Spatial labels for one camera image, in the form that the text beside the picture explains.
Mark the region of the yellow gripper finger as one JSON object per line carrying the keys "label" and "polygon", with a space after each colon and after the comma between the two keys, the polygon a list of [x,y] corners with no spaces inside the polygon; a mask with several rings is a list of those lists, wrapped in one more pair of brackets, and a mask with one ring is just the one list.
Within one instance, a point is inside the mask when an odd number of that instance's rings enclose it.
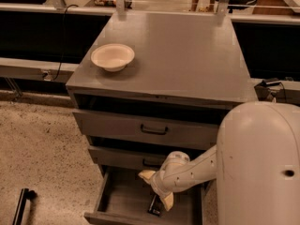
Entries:
{"label": "yellow gripper finger", "polygon": [[139,177],[148,185],[151,184],[151,178],[156,172],[153,170],[142,170],[139,172]]}
{"label": "yellow gripper finger", "polygon": [[166,211],[170,211],[173,208],[173,193],[168,193],[160,197]]}

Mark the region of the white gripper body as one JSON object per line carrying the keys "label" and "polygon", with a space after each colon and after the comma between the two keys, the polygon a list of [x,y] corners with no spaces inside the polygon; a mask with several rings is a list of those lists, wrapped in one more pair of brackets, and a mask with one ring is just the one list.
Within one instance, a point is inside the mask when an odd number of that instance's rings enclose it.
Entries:
{"label": "white gripper body", "polygon": [[150,178],[150,185],[156,194],[165,199],[172,194],[172,191],[164,185],[164,171],[156,171]]}

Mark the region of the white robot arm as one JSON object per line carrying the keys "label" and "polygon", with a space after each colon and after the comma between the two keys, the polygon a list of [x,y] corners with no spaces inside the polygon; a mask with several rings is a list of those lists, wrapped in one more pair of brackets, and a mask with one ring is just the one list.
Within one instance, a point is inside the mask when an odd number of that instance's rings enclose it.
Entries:
{"label": "white robot arm", "polygon": [[139,176],[167,210],[176,192],[215,179],[218,225],[300,225],[300,108],[241,104],[223,119],[216,145],[193,160],[172,152]]}

